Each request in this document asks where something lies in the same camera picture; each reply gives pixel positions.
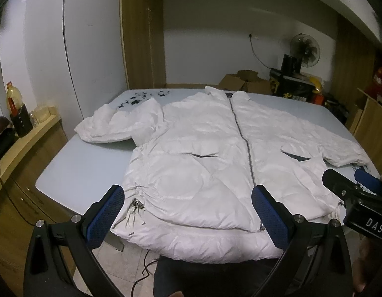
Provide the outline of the white puffer jacket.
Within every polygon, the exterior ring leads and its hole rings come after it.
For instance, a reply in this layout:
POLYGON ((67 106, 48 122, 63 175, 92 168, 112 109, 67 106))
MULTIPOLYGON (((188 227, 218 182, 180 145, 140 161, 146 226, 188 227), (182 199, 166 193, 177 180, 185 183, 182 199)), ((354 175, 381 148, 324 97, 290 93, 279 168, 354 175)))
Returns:
POLYGON ((87 143, 136 145, 112 232, 196 263, 281 255, 253 208, 255 186, 290 213, 326 223, 340 215, 340 200, 322 182, 327 167, 373 168, 359 144, 245 92, 212 87, 167 105, 149 99, 129 112, 103 105, 76 133, 87 143))

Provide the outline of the wooden shelf unit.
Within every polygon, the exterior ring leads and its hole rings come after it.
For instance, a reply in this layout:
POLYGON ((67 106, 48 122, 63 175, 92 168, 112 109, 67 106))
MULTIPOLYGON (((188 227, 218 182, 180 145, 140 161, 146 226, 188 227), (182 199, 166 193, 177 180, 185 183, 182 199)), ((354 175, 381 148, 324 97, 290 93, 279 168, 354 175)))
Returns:
POLYGON ((361 89, 365 101, 354 138, 365 150, 379 174, 382 173, 382 106, 361 89))

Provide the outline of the wooden side cabinet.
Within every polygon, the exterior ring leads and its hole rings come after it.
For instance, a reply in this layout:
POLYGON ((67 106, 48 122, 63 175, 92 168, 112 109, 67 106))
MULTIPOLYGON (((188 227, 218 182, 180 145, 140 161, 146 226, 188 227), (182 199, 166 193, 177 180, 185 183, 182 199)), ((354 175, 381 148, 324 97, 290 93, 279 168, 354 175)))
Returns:
POLYGON ((0 160, 0 275, 23 294, 24 268, 35 223, 66 222, 71 211, 36 188, 36 181, 67 143, 58 115, 18 139, 0 160))

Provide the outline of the black box with yellow print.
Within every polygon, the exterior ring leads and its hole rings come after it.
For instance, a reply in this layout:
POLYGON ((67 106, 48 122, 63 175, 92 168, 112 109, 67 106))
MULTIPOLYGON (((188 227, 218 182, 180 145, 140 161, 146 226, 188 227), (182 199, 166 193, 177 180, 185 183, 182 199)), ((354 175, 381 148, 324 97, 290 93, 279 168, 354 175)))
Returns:
POLYGON ((298 78, 300 62, 290 55, 283 55, 281 68, 269 71, 272 94, 276 97, 311 102, 315 85, 306 78, 298 78))

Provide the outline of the dark red round helmet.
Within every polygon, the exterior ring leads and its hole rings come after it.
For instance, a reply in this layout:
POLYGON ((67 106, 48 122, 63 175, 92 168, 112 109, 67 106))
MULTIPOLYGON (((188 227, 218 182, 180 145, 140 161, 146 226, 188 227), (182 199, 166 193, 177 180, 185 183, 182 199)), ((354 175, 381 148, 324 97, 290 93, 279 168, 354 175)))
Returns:
POLYGON ((11 122, 0 116, 0 160, 16 142, 15 130, 11 122))

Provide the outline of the brown cardboard boxes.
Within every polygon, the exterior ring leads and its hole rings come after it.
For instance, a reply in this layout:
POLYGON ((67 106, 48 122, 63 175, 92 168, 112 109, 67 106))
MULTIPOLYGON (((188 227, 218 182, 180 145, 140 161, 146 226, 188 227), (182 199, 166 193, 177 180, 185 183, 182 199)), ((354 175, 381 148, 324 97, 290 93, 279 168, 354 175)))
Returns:
POLYGON ((226 91, 244 91, 262 95, 272 95, 271 82, 258 77, 258 72, 252 70, 238 71, 236 74, 226 74, 218 87, 226 91))

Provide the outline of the yellow oil bottle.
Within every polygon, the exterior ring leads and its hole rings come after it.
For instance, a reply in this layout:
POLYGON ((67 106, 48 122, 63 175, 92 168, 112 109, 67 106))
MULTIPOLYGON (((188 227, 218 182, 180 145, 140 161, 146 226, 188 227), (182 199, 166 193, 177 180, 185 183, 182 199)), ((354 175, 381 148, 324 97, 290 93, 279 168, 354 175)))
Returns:
POLYGON ((16 117, 22 109, 24 102, 20 91, 12 84, 7 83, 6 103, 11 116, 16 117))

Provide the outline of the wooden wardrobe door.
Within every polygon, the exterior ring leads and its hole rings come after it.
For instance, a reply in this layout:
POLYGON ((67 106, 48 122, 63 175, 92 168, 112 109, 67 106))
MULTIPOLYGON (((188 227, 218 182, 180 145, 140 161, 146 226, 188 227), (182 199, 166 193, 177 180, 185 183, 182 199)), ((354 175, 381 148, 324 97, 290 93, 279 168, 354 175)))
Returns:
POLYGON ((163 88, 163 0, 120 0, 120 27, 127 87, 163 88))

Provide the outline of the white wall fan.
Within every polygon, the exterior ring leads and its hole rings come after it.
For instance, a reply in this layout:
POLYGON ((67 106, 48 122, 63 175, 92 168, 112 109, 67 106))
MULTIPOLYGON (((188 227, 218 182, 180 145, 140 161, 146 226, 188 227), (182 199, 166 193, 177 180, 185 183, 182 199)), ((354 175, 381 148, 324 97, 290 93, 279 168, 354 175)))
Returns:
POLYGON ((290 42, 290 55, 295 57, 301 66, 310 68, 320 60, 320 46, 312 36, 298 34, 290 42))

